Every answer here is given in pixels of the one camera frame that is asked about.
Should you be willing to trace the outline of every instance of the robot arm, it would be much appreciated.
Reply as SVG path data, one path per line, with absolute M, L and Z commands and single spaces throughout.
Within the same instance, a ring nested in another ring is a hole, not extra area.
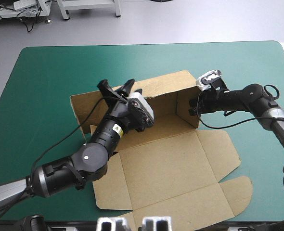
M 19 198 L 18 202 L 36 195 L 49 197 L 72 186 L 81 190 L 86 182 L 106 174 L 107 162 L 122 136 L 133 129 L 144 131 L 154 123 L 153 111 L 142 97 L 142 90 L 131 93 L 133 84 L 131 79 L 114 91 L 107 80 L 102 80 L 97 87 L 108 110 L 90 143 L 70 156 L 38 166 L 31 176 L 0 185 L 0 211 L 14 198 Z
M 190 100 L 190 115 L 224 111 L 224 115 L 228 116 L 236 111 L 250 112 L 265 130 L 275 134 L 284 147 L 284 110 L 275 101 L 279 98 L 279 91 L 274 86 L 251 84 L 242 90 L 229 90 L 219 70 L 202 75 L 197 80 L 197 86 L 201 93 L 199 100 Z M 273 87 L 277 96 L 272 96 L 266 87 Z

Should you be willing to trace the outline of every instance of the floor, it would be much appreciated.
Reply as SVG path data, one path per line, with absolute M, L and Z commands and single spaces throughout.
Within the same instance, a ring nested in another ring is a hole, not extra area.
M 37 24 L 29 34 L 18 20 L 3 20 L 0 95 L 28 46 L 276 40 L 284 47 L 284 0 L 123 0 L 121 10 L 121 17 L 113 9 L 71 11 L 64 21 L 53 2 L 52 24 Z

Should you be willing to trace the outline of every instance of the cardboard box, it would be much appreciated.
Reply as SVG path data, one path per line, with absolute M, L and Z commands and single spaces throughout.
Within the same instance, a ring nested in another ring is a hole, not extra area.
M 143 217 L 171 216 L 172 227 L 192 231 L 233 218 L 249 204 L 248 177 L 219 183 L 240 165 L 239 156 L 222 130 L 196 130 L 189 100 L 198 87 L 188 71 L 136 82 L 154 110 L 155 124 L 144 132 L 130 131 L 120 141 L 108 172 L 93 183 L 101 209 L 132 210 L 125 217 L 138 228 Z M 99 91 L 75 95 L 71 103 L 78 121 L 101 98 Z M 84 126 L 92 132 L 107 110 L 102 103 Z

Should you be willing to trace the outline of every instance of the white sticker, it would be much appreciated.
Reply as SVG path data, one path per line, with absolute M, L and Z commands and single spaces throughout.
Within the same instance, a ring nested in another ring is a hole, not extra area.
M 123 129 L 118 124 L 114 124 L 113 131 L 115 131 L 120 136 L 120 138 L 122 138 L 122 136 L 124 135 Z

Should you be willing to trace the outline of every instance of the green mat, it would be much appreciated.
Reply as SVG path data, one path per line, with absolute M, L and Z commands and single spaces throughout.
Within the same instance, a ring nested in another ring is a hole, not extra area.
M 219 69 L 233 90 L 251 83 L 273 84 L 284 108 L 284 51 L 274 41 L 25 48 L 0 99 L 0 183 L 28 175 L 36 157 L 77 125 L 70 95 L 96 90 L 103 78 L 116 86 L 129 78 L 142 80 L 183 69 L 195 77 Z M 251 116 L 214 113 L 203 119 L 223 126 Z M 242 164 L 226 179 L 247 175 L 254 189 L 249 207 L 233 220 L 284 219 L 283 148 L 257 121 L 227 131 Z M 41 163 L 70 155 L 82 143 L 77 131 Z M 72 188 L 50 198 L 26 200 L 4 219 L 43 214 L 47 220 L 94 220 L 122 213 L 98 209 L 89 183 L 83 191 Z

